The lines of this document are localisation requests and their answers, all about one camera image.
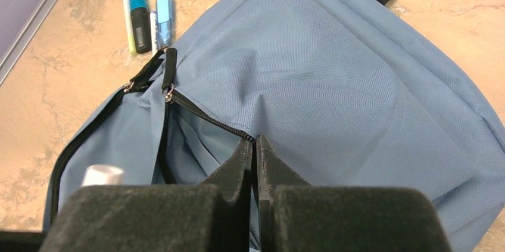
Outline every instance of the zipper pull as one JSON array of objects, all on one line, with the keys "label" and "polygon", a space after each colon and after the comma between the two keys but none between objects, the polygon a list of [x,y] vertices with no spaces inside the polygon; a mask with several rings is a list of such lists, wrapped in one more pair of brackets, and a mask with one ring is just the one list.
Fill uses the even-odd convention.
[{"label": "zipper pull", "polygon": [[156,54],[144,65],[144,67],[130,79],[130,82],[125,84],[123,91],[128,93],[130,91],[138,91],[147,85],[151,76],[160,67],[163,59],[160,58],[165,52],[159,50]]},{"label": "zipper pull", "polygon": [[175,48],[167,48],[165,75],[163,76],[163,84],[161,85],[161,94],[165,96],[165,102],[171,104],[175,79],[175,71],[177,68],[177,50]]}]

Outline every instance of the floor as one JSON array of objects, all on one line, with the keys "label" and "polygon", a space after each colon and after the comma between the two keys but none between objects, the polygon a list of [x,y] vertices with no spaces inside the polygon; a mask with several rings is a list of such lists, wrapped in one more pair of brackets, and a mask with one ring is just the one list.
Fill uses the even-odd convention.
[{"label": "floor", "polygon": [[[218,0],[176,1],[180,36]],[[391,10],[465,70],[505,120],[505,0],[397,0]],[[0,228],[41,228],[59,152],[148,59],[128,53],[121,0],[57,2],[0,87]],[[505,213],[475,251],[505,251]]]}]

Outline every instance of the blue backpack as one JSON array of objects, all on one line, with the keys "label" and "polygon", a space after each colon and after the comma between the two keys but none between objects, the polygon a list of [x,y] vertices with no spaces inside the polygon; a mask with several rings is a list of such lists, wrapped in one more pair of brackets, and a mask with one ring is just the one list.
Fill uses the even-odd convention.
[{"label": "blue backpack", "polygon": [[[454,62],[377,1],[219,1],[65,147],[44,230],[90,165],[121,167],[125,185],[196,184],[241,139],[266,135],[312,185],[421,191],[452,249],[472,251],[505,201],[504,127]],[[259,250],[257,222],[253,200]]]}]

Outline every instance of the blue highlighter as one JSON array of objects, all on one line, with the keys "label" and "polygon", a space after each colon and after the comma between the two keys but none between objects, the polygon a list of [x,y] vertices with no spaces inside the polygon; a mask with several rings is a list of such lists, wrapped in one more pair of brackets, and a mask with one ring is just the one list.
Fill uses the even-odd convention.
[{"label": "blue highlighter", "polygon": [[172,44],[173,0],[156,0],[156,13],[158,15],[158,46],[167,48]]}]

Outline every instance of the white cap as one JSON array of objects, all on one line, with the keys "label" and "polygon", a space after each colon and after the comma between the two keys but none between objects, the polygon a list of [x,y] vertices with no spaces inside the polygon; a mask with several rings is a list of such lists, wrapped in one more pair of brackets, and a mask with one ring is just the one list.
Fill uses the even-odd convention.
[{"label": "white cap", "polygon": [[86,169],[81,186],[120,185],[123,182],[123,175],[124,171],[119,167],[94,164]]}]

